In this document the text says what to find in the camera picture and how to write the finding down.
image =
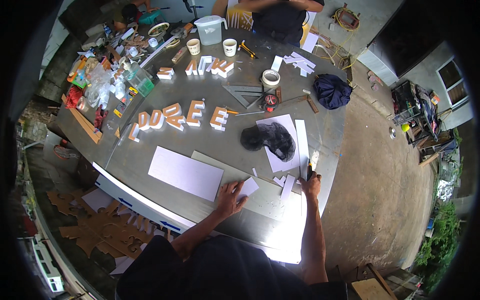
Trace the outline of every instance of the paper cup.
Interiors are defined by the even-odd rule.
[[[197,38],[193,38],[187,42],[188,51],[190,54],[197,55],[200,53],[200,40]]]
[[[226,56],[234,56],[237,52],[237,41],[233,38],[227,38],[223,41],[223,51]]]

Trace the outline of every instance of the plastic stool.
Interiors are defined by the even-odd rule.
[[[144,13],[139,19],[138,19],[138,24],[153,24],[155,23],[155,18],[158,17],[159,15],[162,16],[162,18],[167,22],[167,19],[165,16],[162,14],[161,10],[156,10],[151,13]]]

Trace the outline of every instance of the metal table top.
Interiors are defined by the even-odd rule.
[[[193,151],[196,150],[250,174],[252,174],[252,168],[255,168],[259,178],[270,182],[273,182],[272,179],[275,176],[280,178],[290,174],[299,177],[300,168],[272,173],[264,149],[250,152],[240,144],[242,130],[255,125],[256,120],[290,114],[292,120],[305,120],[310,158],[313,164],[317,162],[315,170],[322,175],[322,189],[318,197],[322,213],[330,193],[340,153],[345,107],[336,110],[327,110],[322,107],[316,99],[312,84],[316,74],[335,74],[343,80],[346,79],[346,74],[331,65],[328,60],[320,59],[297,47],[282,45],[272,39],[234,28],[223,29],[222,38],[234,38],[238,42],[245,40],[245,44],[256,52],[258,60],[252,59],[243,50],[237,51],[233,57],[226,57],[222,44],[219,43],[211,46],[201,45],[199,55],[192,56],[190,53],[186,53],[177,64],[173,64],[171,58],[191,38],[198,38],[198,34],[189,34],[178,46],[162,52],[151,60],[146,69],[150,65],[153,65],[154,70],[158,70],[160,67],[173,67],[175,75],[172,80],[155,80],[156,85],[153,91],[145,99],[137,96],[121,119],[113,114],[113,109],[118,101],[115,97],[110,98],[108,104],[110,113],[104,121],[102,130],[104,134],[97,145],[88,135],[79,133],[83,129],[72,120],[73,118],[63,108],[59,113],[58,122],[64,133],[89,161],[95,161],[112,176],[146,198],[177,215],[198,223],[216,208],[216,203],[179,190],[149,176],[147,173],[156,147],[159,145],[187,157],[191,157]],[[270,69],[275,55],[283,57],[290,55],[292,51],[315,63],[315,72],[306,78],[301,77],[298,68],[294,68],[292,64],[282,63],[279,70],[281,76],[279,86],[282,88],[283,103],[274,112],[237,117],[230,114],[224,125],[226,128],[224,132],[210,126],[209,121],[216,106],[224,107],[226,105],[240,113],[258,111],[256,106],[245,109],[222,85],[258,85],[259,75],[264,70]],[[195,59],[198,63],[202,55],[211,55],[227,62],[235,61],[233,73],[226,79],[210,72],[206,72],[203,76],[187,76],[184,70],[190,60]],[[303,89],[312,91],[311,97],[319,113],[314,114],[307,101],[286,102],[288,99],[304,95]],[[202,98],[205,98],[206,107],[203,110],[203,116],[198,118],[202,124],[200,127],[189,127],[184,124],[185,129],[181,132],[164,124],[158,130],[140,131],[139,143],[126,139],[111,153],[112,146],[117,139],[113,135],[114,130],[109,130],[106,126],[108,120],[112,120],[122,128],[127,123],[138,122],[137,116],[140,112],[146,111],[151,114],[153,109],[163,109],[177,102],[180,103],[183,115],[186,116],[190,102]],[[294,185],[294,192],[300,192],[299,185]],[[251,210],[243,209],[241,213],[220,224],[216,231],[254,244],[278,248],[278,243],[273,240],[280,239],[284,233],[281,232],[285,228],[282,223]]]

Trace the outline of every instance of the dark shirt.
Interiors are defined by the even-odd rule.
[[[313,0],[325,5],[324,0]],[[305,10],[298,11],[290,3],[279,3],[269,6],[261,12],[252,12],[252,29],[260,34],[271,36],[280,43],[297,44],[303,36],[303,22],[307,14]]]
[[[343,282],[308,286],[262,250],[231,237],[206,240],[183,262],[155,236],[121,276],[116,298],[345,299],[346,289]]]

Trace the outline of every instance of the plastic bag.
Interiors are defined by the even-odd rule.
[[[85,97],[91,107],[107,107],[108,99],[110,98],[110,79],[111,74],[103,69],[101,64],[98,64],[90,73],[91,86],[85,91]]]

